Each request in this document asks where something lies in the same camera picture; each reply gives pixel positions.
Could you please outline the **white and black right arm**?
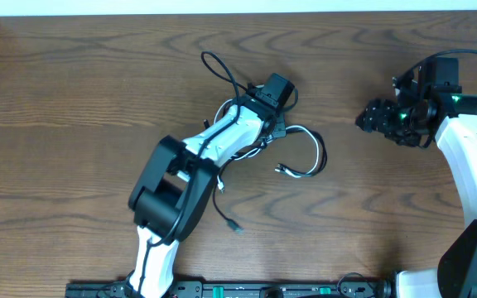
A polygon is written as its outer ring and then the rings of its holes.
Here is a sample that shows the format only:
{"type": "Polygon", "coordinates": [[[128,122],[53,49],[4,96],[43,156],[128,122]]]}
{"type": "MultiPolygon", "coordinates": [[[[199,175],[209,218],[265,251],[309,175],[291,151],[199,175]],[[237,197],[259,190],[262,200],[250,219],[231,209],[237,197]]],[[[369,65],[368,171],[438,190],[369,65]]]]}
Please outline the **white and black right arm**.
{"type": "Polygon", "coordinates": [[[444,155],[458,191],[464,232],[437,267],[395,274],[382,297],[477,297],[477,95],[464,94],[458,50],[436,53],[393,78],[396,100],[373,99],[355,119],[399,146],[444,155]]]}

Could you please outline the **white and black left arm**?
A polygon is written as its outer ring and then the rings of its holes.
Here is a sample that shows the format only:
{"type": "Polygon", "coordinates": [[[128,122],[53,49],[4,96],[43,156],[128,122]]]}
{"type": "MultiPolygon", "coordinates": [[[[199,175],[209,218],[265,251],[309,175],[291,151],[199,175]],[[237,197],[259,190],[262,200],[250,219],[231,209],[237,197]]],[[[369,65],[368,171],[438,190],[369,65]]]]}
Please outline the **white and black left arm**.
{"type": "Polygon", "coordinates": [[[264,85],[232,99],[228,112],[203,132],[159,141],[128,199],[139,237],[129,296],[166,294],[179,244],[199,223],[221,168],[272,133],[294,90],[291,81],[271,74],[264,85]]]}

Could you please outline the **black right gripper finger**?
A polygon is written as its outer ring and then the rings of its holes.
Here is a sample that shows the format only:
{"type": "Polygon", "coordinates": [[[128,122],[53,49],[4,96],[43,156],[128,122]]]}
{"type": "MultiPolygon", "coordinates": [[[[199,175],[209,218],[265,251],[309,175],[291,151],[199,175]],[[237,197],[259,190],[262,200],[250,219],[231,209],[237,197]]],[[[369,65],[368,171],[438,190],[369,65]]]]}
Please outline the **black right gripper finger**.
{"type": "Polygon", "coordinates": [[[380,109],[381,101],[369,101],[364,110],[357,116],[356,122],[363,123],[366,119],[374,116],[380,109]]]}
{"type": "Polygon", "coordinates": [[[372,118],[356,118],[355,125],[364,132],[374,132],[377,128],[376,122],[372,118]]]}

